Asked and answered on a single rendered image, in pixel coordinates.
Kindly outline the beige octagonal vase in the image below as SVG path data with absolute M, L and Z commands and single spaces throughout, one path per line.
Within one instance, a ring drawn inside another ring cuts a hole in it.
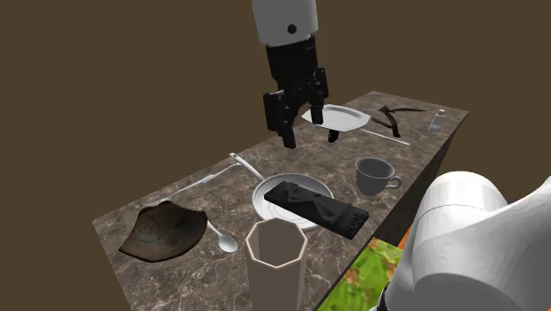
M 306 273 L 308 239 L 292 222 L 256 223 L 245 238 L 253 311 L 298 311 Z

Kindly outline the black rectangular block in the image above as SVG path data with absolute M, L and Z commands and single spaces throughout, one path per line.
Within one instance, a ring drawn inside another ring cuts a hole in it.
M 264 199 L 347 239 L 353 239 L 369 213 L 298 184 L 282 181 Z

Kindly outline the silver spoon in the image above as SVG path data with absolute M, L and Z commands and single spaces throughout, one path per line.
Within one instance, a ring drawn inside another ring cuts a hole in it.
M 207 221 L 208 229 L 213 231 L 218 237 L 218 246 L 225 253 L 235 253 L 238 250 L 238 243 L 232 237 L 219 232 L 209 221 Z

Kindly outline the brown wavy bowl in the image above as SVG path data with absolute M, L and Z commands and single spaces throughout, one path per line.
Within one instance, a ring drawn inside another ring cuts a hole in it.
M 191 250 L 207 229 L 203 210 L 164 201 L 140 211 L 119 252 L 144 262 L 164 262 Z

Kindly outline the silver frying pan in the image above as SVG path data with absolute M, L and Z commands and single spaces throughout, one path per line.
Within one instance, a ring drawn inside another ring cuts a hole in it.
M 310 191 L 320 193 L 326 197 L 334 199 L 334 195 L 325 184 L 323 184 L 316 178 L 312 178 L 304 174 L 289 172 L 276 174 L 274 176 L 264 178 L 244 158 L 235 153 L 229 153 L 229 157 L 248 169 L 260 181 L 260 183 L 255 187 L 253 191 L 252 204 L 254 211 L 262 220 L 281 218 L 283 220 L 296 224 L 304 232 L 312 231 L 319 228 L 318 224 L 315 224 L 314 222 L 311 222 L 301 216 L 287 211 L 286 209 L 283 209 L 275 205 L 274 203 L 266 201 L 264 199 L 264 195 L 282 181 L 287 181 L 297 184 Z

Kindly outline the thin white stick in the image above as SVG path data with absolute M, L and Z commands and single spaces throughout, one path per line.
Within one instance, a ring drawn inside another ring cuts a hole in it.
M 383 139 L 392 140 L 394 142 L 400 143 L 400 144 L 405 145 L 405 146 L 410 146 L 411 145 L 409 142 L 406 142 L 406 141 L 403 141 L 403 140 L 398 140 L 396 138 L 392 138 L 392 137 L 382 135 L 382 134 L 379 134 L 379 133 L 375 133 L 375 132 L 372 132 L 372 131 L 368 131 L 368 130 L 363 129 L 363 128 L 360 128 L 359 130 L 364 132 L 364 133 L 369 133 L 369 134 L 372 134 L 374 136 L 377 136 L 377 137 L 380 137 L 380 138 L 383 138 Z

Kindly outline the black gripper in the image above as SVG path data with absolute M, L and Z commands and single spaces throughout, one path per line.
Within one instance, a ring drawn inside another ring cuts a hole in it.
M 286 148 L 295 148 L 293 125 L 298 107 L 292 103 L 309 102 L 312 123 L 321 125 L 328 97 L 326 72 L 318 64 L 313 35 L 288 45 L 267 46 L 266 52 L 271 76 L 281 90 L 263 95 L 267 129 L 277 133 Z

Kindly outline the dark brown curved utensil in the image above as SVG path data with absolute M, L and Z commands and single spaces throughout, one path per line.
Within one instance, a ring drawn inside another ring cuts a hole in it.
M 408 107 L 401 107 L 401 108 L 391 109 L 387 105 L 383 105 L 381 108 L 379 108 L 379 112 L 381 112 L 385 115 L 385 117 L 387 118 L 387 121 L 382 121 L 382 120 L 377 119 L 377 118 L 371 118 L 371 119 L 376 124 L 383 125 L 383 126 L 389 128 L 389 129 L 391 129 L 392 133 L 393 133 L 393 136 L 396 137 L 396 138 L 400 138 L 401 135 L 400 135 L 399 128 L 398 128 L 398 123 L 397 123 L 395 117 L 393 116 L 393 114 L 396 113 L 396 112 L 403 112 L 403 111 L 426 112 L 426 110 L 417 109 L 417 108 L 408 108 Z

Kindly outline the white plate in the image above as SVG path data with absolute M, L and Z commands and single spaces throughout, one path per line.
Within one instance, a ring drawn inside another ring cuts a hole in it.
M 320 127 L 346 133 L 365 126 L 371 116 L 350 107 L 325 104 L 322 109 L 323 123 Z

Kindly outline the grey cup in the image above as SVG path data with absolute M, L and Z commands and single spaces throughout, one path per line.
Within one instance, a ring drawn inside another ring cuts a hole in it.
M 356 185 L 366 196 L 375 196 L 386 189 L 397 189 L 403 184 L 395 168 L 387 161 L 364 157 L 355 162 Z

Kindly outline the silver fork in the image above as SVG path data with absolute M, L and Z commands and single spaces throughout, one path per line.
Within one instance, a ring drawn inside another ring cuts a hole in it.
M 249 160 L 252 160 L 252 159 L 254 159 L 254 158 L 256 158 L 256 157 L 257 157 L 256 155 L 248 154 L 248 155 L 246 155 L 246 156 L 243 157 L 243 160 L 249 161 Z M 183 187 L 182 189 L 177 190 L 175 193 L 172 193 L 172 194 L 170 194 L 170 195 L 168 195 L 168 196 L 166 196 L 166 197 L 164 197 L 164 198 L 162 198 L 162 199 L 159 199 L 159 200 L 157 200 L 157 201 L 153 201 L 153 202 L 148 203 L 147 205 L 145 205 L 145 207 L 154 207 L 154 206 L 157 206 L 157 205 L 159 205 L 159 204 L 161 204 L 161 203 L 163 203 L 163 202 L 165 202 L 165 201 L 171 201 L 178 193 L 181 193 L 181 192 L 183 192 L 184 190 L 187 190 L 187 189 L 189 189 L 189 188 L 198 186 L 198 185 L 200 185 L 200 184 L 205 184 L 205 183 L 207 183 L 207 182 L 209 182 L 210 180 L 212 180 L 212 179 L 214 179 L 214 178 L 220 176 L 221 174 L 223 174 L 224 172 L 226 172 L 227 170 L 229 170 L 229 169 L 231 169 L 231 168 L 233 168 L 233 167 L 235 167 L 235 166 L 242 166 L 242 164 L 241 164 L 241 163 L 234 163 L 234 164 L 232 164 L 232 165 L 230 165 L 230 166 L 224 168 L 224 169 L 221 170 L 221 171 L 218 171 L 218 172 L 216 172 L 216 173 L 214 173 L 214 174 L 209 174 L 209 175 L 207 175 L 205 178 L 202 178 L 202 179 L 200 179 L 200 180 L 198 180 L 198 181 L 196 181 L 196 182 L 190 184 L 189 186 L 185 186 L 185 187 Z

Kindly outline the small clear shaker bottle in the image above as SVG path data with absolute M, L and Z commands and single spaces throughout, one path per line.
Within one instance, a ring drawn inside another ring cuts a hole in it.
M 438 133 L 442 129 L 443 119 L 445 117 L 445 110 L 438 110 L 428 127 L 428 131 L 431 133 Z

